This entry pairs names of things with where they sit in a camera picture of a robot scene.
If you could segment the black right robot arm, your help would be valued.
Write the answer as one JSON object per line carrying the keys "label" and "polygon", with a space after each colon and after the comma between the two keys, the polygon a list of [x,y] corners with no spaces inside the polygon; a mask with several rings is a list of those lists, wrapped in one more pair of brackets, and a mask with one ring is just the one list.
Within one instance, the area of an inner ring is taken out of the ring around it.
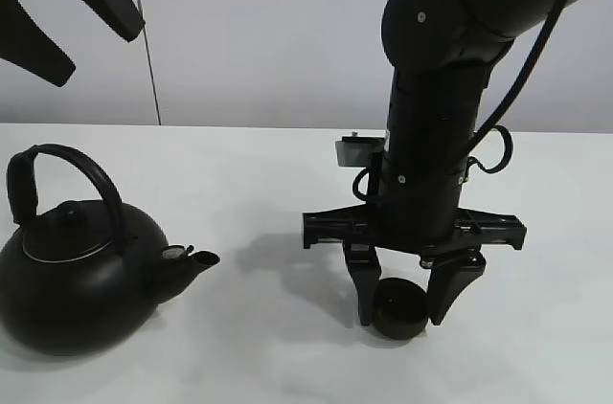
{"label": "black right robot arm", "polygon": [[501,125],[562,11],[578,0],[388,0],[383,49],[394,69],[386,132],[346,136],[355,206],[303,216],[303,243],[342,246],[364,326],[404,340],[439,325],[486,267],[482,248],[521,249],[513,215],[460,206],[473,149]]}

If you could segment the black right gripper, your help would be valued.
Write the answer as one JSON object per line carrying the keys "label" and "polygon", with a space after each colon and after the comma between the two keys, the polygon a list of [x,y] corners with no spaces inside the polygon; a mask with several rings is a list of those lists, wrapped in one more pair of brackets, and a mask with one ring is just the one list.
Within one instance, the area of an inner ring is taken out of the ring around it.
{"label": "black right gripper", "polygon": [[357,294],[359,322],[373,321],[381,267],[375,248],[418,256],[432,264],[427,285],[428,316],[440,325],[462,292],[485,273],[484,246],[504,245],[519,251],[527,227],[514,215],[458,208],[447,218],[419,213],[393,218],[366,204],[304,213],[302,244],[341,243]]}

